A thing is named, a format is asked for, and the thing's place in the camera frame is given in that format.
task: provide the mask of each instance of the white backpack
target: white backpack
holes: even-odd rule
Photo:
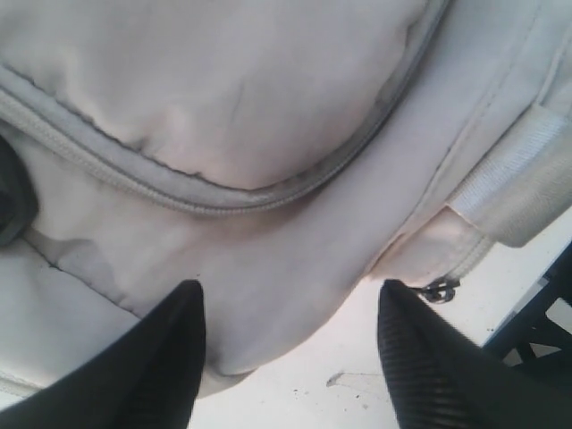
[[[0,135],[39,203],[0,231],[0,391],[196,279],[210,394],[365,276],[462,283],[524,246],[572,205],[571,22],[569,0],[0,0]]]

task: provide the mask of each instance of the zipper pull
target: zipper pull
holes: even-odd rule
[[[423,288],[411,288],[432,304],[444,304],[455,298],[455,288],[461,285],[459,280],[439,277]]]

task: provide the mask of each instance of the backpack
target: backpack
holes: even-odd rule
[[[570,22],[568,0],[0,0],[0,391],[186,280],[203,396],[366,277],[451,299],[572,206]]]

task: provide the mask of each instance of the floor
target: floor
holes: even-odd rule
[[[572,209],[527,247],[498,246],[437,311],[484,344],[572,237]],[[289,355],[237,387],[198,401],[193,429],[397,429],[385,388],[375,325],[380,284],[363,282],[332,320]],[[554,309],[559,324],[572,315]]]

